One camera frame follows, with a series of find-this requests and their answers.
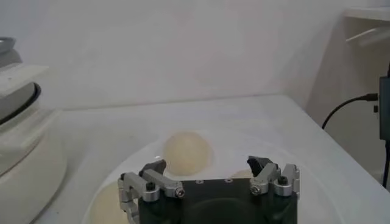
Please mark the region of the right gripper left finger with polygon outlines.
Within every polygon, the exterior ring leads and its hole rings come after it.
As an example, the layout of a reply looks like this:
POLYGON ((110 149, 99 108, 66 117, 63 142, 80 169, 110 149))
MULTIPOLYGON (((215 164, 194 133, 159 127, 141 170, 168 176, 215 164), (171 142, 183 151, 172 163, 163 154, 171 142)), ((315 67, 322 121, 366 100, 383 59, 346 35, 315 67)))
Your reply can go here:
POLYGON ((119 207, 126 213, 129 223, 140 223, 138 203, 155 203, 162 196, 183 199, 182 182, 163 175, 166 161, 161 159, 146 164, 138 173, 122 173, 118 178, 119 207))

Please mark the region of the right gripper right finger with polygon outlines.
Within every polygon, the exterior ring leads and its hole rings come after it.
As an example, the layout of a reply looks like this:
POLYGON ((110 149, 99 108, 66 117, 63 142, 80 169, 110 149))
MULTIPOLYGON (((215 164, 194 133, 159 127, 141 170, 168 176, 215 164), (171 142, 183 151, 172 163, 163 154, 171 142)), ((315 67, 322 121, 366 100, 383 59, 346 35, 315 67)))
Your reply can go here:
POLYGON ((279 197, 300 197, 300 170, 287 164, 283 170, 269 158, 249 156, 247 163, 253 177, 249 179, 250 193, 254 196, 272 191, 279 197))

